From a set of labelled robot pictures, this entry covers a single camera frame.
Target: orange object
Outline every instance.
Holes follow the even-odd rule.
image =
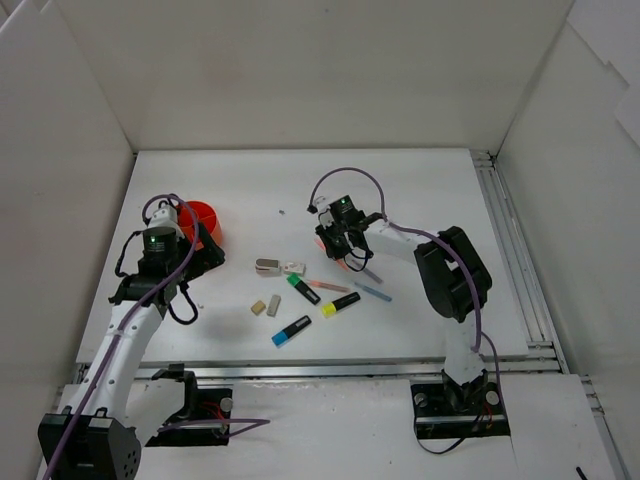
[[[207,229],[209,235],[213,238],[213,241],[216,242],[217,245],[222,246],[222,229],[220,228],[220,222],[218,221],[216,211],[204,202],[192,200],[187,203],[195,212],[196,217],[198,217],[198,222],[202,223]],[[186,208],[180,209],[180,213],[178,214],[178,226],[189,241],[193,242],[193,220]],[[196,250],[201,248],[202,242],[198,242]]]

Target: white tabletop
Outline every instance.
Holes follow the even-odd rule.
[[[341,294],[316,289],[311,305],[284,276],[263,278],[259,257],[307,264],[306,277],[349,285],[355,274],[340,269],[314,243],[317,218],[306,212],[318,178],[340,166],[358,166],[385,189],[387,212],[402,225],[431,231],[463,228],[493,277],[483,309],[483,329],[501,356],[526,355],[521,311],[512,294],[476,172],[467,150],[178,151],[141,152],[118,220],[106,265],[89,315],[78,362],[91,362],[110,319],[107,298],[116,291],[116,259],[129,234],[143,227],[141,208],[152,196],[173,192],[212,205],[224,234],[226,263],[191,283],[189,293],[200,318],[182,326],[168,316],[151,340],[143,361],[321,361],[444,357],[445,321],[431,308],[415,265],[376,255],[371,270],[384,279],[363,283],[393,297],[390,303],[361,292],[362,300],[324,319],[319,307]],[[379,211],[372,183],[355,173],[328,179],[319,190],[327,198],[351,195],[366,213]],[[141,241],[127,252],[124,267],[135,271]],[[249,308],[282,296],[276,318],[256,317]],[[182,297],[177,313],[191,313]],[[313,324],[282,348],[271,337],[297,318]],[[483,351],[489,352],[486,345]]]
[[[76,389],[65,388],[60,408]],[[227,447],[145,448],[136,480],[578,480],[577,466],[589,479],[614,478],[575,375],[505,375],[511,436],[469,439],[443,456],[417,444],[409,380],[243,383],[233,389],[232,417],[271,424]],[[129,401],[144,390],[143,382],[134,384]],[[451,442],[425,444],[442,450]]]

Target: green highlighter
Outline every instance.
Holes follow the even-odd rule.
[[[302,279],[295,273],[292,273],[287,277],[287,282],[289,282],[293,288],[298,290],[304,298],[309,300],[314,305],[320,303],[320,296],[316,292],[311,290],[311,287],[304,283]]]

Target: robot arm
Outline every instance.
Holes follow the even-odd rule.
[[[473,311],[471,291],[460,269],[449,266],[453,259],[444,249],[434,242],[425,243],[420,235],[398,231],[380,213],[365,215],[349,196],[321,206],[318,220],[316,233],[329,258],[343,259],[358,249],[364,252],[365,261],[374,253],[385,253],[415,264],[432,307],[443,317],[457,320],[445,323],[445,374],[461,388],[483,377],[484,362],[470,348],[475,328],[465,321]],[[462,258],[471,272],[480,305],[484,305],[492,280],[467,235],[451,227],[437,236]]]
[[[197,318],[195,311],[189,321],[178,319],[170,302],[178,290],[186,295],[189,280],[224,263],[224,252],[201,224],[194,242],[200,240],[203,248],[195,251],[169,203],[154,212],[148,227],[140,232],[144,248],[138,273],[120,274],[122,257],[118,261],[116,273],[124,278],[109,299],[114,306],[107,333],[83,383],[61,414],[45,415],[40,423],[45,478],[130,480],[142,447],[158,427],[174,414],[188,415],[193,407],[193,373],[170,371],[150,382],[125,412],[136,370],[167,311],[183,324]]]

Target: eraser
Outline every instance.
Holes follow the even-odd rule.
[[[256,303],[253,304],[253,306],[251,307],[251,311],[256,315],[260,315],[262,312],[264,312],[264,309],[267,308],[267,306],[264,304],[264,302],[262,300],[258,300]]]
[[[269,308],[267,308],[267,315],[270,317],[275,317],[278,312],[278,307],[280,306],[280,295],[274,295],[271,297],[271,301],[269,302]]]
[[[307,266],[301,262],[284,262],[282,271],[285,273],[296,273],[298,275],[304,275],[304,271]]]

